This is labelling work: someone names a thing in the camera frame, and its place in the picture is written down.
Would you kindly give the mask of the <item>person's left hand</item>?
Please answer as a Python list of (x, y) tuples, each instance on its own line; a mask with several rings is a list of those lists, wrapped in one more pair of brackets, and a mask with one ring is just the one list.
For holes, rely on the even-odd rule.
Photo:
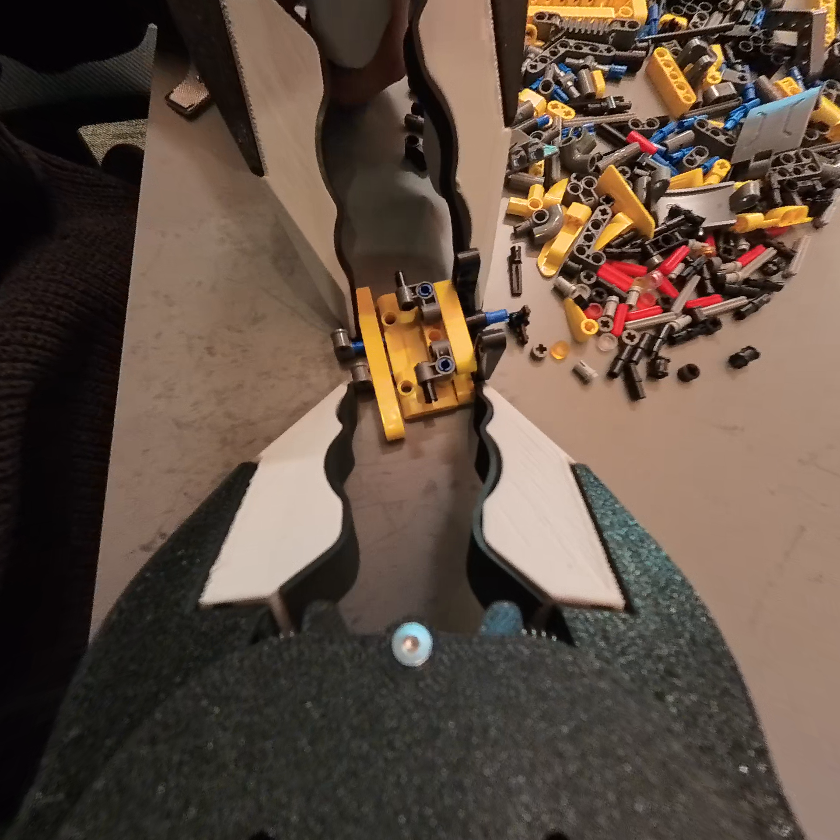
[(363, 67), (344, 67), (328, 61), (329, 93), (334, 105), (342, 109), (362, 107), (404, 78), (403, 41), (411, 5), (407, 1), (391, 2), (391, 15), (375, 42), (372, 58)]

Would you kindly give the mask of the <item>yellow toy beam with pins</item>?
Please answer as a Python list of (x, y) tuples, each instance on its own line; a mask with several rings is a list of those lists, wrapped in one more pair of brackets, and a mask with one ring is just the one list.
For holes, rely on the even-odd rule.
[(355, 300), (359, 337), (352, 339), (348, 330), (344, 328), (333, 330), (333, 351), (341, 362), (365, 358), (385, 439), (395, 442), (404, 438), (405, 424), (371, 290), (368, 287), (357, 289)]

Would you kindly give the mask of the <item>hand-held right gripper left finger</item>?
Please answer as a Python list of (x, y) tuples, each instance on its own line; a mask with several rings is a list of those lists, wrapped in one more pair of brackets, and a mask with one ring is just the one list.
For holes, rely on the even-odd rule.
[(281, 627), (299, 627), (310, 604), (347, 594), (360, 568), (344, 488), (357, 420), (354, 389), (342, 384), (262, 450), (206, 578), (202, 609), (267, 606)]

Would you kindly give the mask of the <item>small brown rectangular object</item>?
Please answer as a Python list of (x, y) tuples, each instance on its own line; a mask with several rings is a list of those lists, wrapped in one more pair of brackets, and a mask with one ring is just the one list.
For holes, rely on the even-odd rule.
[(184, 78), (164, 96), (167, 106), (188, 121), (200, 117), (213, 103), (197, 68), (190, 65)]

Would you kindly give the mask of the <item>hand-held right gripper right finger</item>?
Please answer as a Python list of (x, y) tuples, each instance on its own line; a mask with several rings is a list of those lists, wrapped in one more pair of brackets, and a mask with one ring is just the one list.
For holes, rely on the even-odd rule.
[(476, 472), (467, 575), (479, 603), (625, 610), (625, 592), (579, 464), (495, 388), (475, 405)]

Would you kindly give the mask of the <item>person's dark knit sweater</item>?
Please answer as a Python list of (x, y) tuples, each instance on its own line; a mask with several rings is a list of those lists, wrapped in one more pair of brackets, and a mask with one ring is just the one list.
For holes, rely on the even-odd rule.
[(88, 641), (139, 189), (2, 127), (2, 812)]

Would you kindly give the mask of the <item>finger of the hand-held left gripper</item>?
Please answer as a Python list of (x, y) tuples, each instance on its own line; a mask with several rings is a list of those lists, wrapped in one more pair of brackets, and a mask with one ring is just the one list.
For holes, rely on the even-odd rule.
[(220, 5), (280, 220), (320, 298), (355, 332), (354, 291), (336, 245), (340, 213), (322, 164), (326, 101), (317, 41), (307, 22), (279, 2)]
[(429, 174), (445, 200), (462, 309), (482, 308), (508, 163), (509, 115), (490, 1), (410, 2), (404, 41), (425, 110)]

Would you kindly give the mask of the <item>pile of toy building parts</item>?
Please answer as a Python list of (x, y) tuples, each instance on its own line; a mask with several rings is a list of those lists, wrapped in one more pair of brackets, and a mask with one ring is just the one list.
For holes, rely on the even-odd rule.
[(665, 345), (743, 320), (794, 274), (769, 238), (838, 200), (831, 2), (476, 2), (512, 230), (577, 342), (634, 402)]

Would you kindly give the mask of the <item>yellow toy brick frame assembly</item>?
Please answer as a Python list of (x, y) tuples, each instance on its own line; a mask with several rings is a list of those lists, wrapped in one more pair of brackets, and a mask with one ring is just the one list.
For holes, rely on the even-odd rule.
[(394, 284), (374, 307), (402, 418), (472, 403), (507, 348), (509, 311), (465, 314), (452, 280), (414, 282), (397, 270)]

